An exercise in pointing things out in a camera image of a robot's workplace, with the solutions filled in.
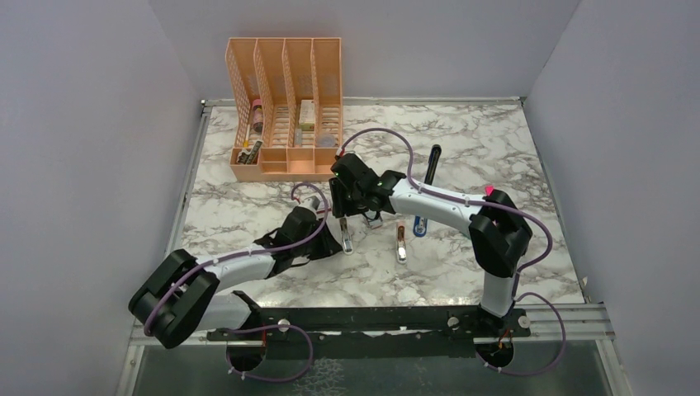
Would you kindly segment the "small white stapler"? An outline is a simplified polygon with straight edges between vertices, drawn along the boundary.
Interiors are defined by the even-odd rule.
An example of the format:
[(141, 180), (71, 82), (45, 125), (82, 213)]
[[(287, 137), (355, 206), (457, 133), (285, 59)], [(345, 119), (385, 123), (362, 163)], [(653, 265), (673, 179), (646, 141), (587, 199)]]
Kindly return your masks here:
[(354, 252), (354, 247), (352, 243), (352, 237), (348, 228), (348, 220), (342, 217), (338, 220), (339, 228), (341, 233), (341, 245), (343, 247), (343, 252), (346, 255), (351, 255)]

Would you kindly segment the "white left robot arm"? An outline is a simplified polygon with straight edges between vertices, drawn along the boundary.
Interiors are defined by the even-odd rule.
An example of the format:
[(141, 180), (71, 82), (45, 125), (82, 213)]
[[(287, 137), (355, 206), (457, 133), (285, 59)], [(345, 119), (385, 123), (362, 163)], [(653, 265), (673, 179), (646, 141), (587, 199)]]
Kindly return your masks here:
[(167, 349), (195, 331), (225, 326), (239, 338), (250, 338), (260, 318), (247, 302), (221, 291), (266, 280), (342, 249), (315, 210), (298, 205), (280, 227), (240, 250), (204, 262), (183, 248), (171, 252), (132, 296), (128, 310), (143, 324), (144, 334)]

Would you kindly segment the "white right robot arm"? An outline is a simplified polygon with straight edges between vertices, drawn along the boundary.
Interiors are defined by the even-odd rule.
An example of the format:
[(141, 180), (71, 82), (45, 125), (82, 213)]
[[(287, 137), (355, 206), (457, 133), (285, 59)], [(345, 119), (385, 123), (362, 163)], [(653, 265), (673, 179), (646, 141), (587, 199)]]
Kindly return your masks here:
[(478, 198), (419, 183), (402, 172), (377, 174), (353, 153), (338, 158), (330, 170), (337, 218), (367, 212), (412, 215), (465, 233), (485, 272), (477, 327), (495, 336), (508, 326), (516, 266), (528, 249), (532, 229), (507, 194), (494, 191)]

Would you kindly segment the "clear tape roll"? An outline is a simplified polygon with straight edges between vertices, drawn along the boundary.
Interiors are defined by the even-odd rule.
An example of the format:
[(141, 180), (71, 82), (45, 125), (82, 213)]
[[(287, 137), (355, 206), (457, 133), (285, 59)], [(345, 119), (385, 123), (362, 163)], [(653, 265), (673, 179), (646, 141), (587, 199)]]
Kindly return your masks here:
[(333, 134), (319, 134), (316, 139), (318, 148), (334, 148), (338, 146), (338, 140)]

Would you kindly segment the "green white small box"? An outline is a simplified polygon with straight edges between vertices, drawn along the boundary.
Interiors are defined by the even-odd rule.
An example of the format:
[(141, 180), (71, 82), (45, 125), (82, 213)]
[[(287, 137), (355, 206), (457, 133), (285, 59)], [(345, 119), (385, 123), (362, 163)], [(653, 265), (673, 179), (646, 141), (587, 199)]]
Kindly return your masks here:
[(300, 102), (298, 127), (302, 131), (313, 131), (315, 124), (315, 102), (311, 99), (304, 99)]

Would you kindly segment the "black label card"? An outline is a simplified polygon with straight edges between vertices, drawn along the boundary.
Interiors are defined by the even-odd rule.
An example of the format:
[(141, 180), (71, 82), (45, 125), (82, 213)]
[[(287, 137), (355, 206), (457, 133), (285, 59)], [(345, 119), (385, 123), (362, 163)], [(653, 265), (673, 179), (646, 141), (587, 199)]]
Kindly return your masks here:
[(258, 153), (262, 146), (263, 141), (260, 139), (256, 139), (251, 147), (243, 148), (239, 152), (236, 158), (236, 163), (240, 165), (251, 165), (256, 163)]

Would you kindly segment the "orange plastic desk organizer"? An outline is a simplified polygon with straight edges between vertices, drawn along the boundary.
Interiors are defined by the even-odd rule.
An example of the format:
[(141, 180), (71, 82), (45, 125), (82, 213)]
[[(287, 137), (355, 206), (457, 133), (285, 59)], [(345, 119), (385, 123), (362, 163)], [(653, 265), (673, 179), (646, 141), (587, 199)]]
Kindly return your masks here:
[[(239, 123), (229, 166), (240, 182), (326, 182), (343, 138), (342, 40), (339, 37), (239, 37), (225, 51)], [(262, 100), (264, 126), (252, 131), (252, 103)], [(313, 131), (298, 127), (300, 102), (315, 102)], [(334, 148), (318, 148), (333, 134)], [(257, 161), (236, 163), (239, 152), (263, 141)]]

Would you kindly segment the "pink glue stick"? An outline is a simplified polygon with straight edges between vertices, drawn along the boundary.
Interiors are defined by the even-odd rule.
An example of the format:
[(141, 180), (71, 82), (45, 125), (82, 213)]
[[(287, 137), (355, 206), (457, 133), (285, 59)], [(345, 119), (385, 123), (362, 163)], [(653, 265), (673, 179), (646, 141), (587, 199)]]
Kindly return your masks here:
[(261, 134), (264, 126), (263, 102), (261, 99), (255, 99), (252, 103), (252, 131), (255, 134)]

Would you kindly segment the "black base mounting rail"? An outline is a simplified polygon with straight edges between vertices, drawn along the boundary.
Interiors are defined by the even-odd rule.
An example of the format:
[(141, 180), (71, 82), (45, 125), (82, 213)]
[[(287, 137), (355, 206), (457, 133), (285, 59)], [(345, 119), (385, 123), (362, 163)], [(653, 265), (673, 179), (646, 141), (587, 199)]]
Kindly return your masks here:
[(243, 334), (217, 328), (206, 338), (226, 343), (234, 356), (268, 360), (473, 358), (479, 343), (496, 347), (529, 337), (519, 323), (525, 315), (513, 309), (504, 319), (491, 318), (476, 305), (260, 308), (242, 326)]

